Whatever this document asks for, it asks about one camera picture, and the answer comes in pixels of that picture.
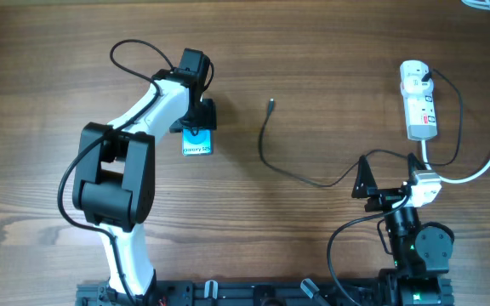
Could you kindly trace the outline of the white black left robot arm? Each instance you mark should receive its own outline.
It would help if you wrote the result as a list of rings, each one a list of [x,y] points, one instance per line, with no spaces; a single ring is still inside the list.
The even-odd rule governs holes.
[[[161,70],[127,112],[82,130],[77,157],[61,181],[74,179],[71,200],[84,214],[82,227],[101,236],[110,267],[102,301],[156,301],[157,272],[144,228],[155,195],[155,149],[166,133],[181,133],[184,156],[212,154],[216,108],[203,93],[213,76],[212,65]]]

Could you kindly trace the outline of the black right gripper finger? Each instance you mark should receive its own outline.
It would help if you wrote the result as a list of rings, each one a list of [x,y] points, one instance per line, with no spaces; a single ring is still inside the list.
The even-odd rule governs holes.
[[[373,177],[368,159],[365,156],[360,156],[357,166],[356,181],[351,197],[361,199],[376,196],[378,194],[378,186]]]
[[[408,177],[412,178],[415,171],[423,171],[426,167],[423,162],[421,162],[414,153],[409,153],[407,155],[407,171]]]

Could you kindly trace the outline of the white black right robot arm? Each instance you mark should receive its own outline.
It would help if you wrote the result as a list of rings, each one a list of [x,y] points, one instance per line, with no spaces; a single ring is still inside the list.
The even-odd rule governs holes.
[[[449,271],[454,233],[437,222],[423,223],[418,209],[433,202],[442,188],[440,177],[413,154],[407,156],[409,179],[400,187],[380,189],[365,156],[358,161],[351,196],[365,198],[367,213],[383,214],[389,243],[385,252],[395,267],[377,278],[378,305],[453,305],[453,287],[443,276]]]

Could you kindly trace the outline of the blue screen smartphone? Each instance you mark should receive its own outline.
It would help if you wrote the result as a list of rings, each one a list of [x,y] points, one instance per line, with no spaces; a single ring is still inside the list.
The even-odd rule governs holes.
[[[182,135],[182,154],[184,156],[206,156],[213,153],[210,130],[184,130]]]

